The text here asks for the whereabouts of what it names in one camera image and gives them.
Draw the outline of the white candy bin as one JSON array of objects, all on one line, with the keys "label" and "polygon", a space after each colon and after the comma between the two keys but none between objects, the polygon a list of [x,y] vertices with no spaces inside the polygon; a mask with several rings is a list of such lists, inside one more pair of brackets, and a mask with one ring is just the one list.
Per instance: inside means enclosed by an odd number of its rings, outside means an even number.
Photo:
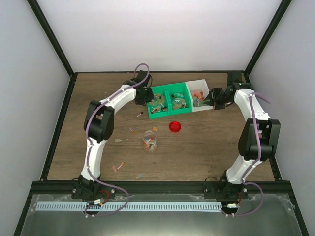
[{"label": "white candy bin", "polygon": [[213,106],[194,107],[194,101],[198,97],[206,97],[209,94],[209,88],[205,79],[185,82],[191,101],[192,112],[212,110]]}]

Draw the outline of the green double candy bin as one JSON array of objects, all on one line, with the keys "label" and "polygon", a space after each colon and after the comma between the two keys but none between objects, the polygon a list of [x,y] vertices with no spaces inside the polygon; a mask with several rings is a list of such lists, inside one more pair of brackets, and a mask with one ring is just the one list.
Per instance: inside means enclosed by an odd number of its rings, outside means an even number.
[{"label": "green double candy bin", "polygon": [[153,99],[147,103],[149,119],[192,112],[190,93],[184,82],[152,87]]}]

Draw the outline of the clear plastic jar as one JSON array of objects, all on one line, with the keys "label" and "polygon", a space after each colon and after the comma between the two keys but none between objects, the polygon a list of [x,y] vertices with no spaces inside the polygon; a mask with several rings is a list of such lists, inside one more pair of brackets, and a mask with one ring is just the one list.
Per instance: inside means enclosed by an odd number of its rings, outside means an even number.
[{"label": "clear plastic jar", "polygon": [[143,135],[143,145],[144,150],[147,152],[155,152],[158,145],[157,145],[157,137],[156,134],[152,130],[147,130]]}]

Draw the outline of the green slotted scoop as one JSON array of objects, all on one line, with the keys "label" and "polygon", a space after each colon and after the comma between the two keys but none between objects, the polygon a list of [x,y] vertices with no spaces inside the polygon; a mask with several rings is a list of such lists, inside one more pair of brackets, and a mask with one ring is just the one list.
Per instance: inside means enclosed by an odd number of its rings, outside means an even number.
[{"label": "green slotted scoop", "polygon": [[212,106],[212,101],[204,97],[196,98],[194,101],[194,107]]}]

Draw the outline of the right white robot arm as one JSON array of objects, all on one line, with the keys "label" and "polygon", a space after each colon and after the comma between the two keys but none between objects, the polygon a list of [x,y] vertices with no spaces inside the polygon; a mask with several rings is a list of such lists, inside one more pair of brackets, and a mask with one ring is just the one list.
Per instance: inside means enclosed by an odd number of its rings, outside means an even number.
[{"label": "right white robot arm", "polygon": [[260,100],[267,101],[250,83],[243,82],[241,72],[232,71],[227,74],[226,89],[211,89],[203,101],[216,110],[236,104],[246,122],[238,142],[239,155],[219,180],[219,193],[224,198],[240,193],[248,175],[276,153],[281,124],[263,110]]}]

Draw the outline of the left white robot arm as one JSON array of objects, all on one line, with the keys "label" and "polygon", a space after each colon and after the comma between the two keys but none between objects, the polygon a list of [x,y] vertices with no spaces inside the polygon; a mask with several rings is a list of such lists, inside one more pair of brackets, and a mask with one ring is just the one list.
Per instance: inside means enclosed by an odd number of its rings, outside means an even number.
[{"label": "left white robot arm", "polygon": [[79,185],[89,198],[94,199],[100,194],[100,164],[105,144],[114,131],[115,114],[131,101],[144,106],[153,98],[152,89],[148,86],[151,77],[149,71],[140,70],[109,97],[90,102],[84,121],[86,156],[78,177]]}]

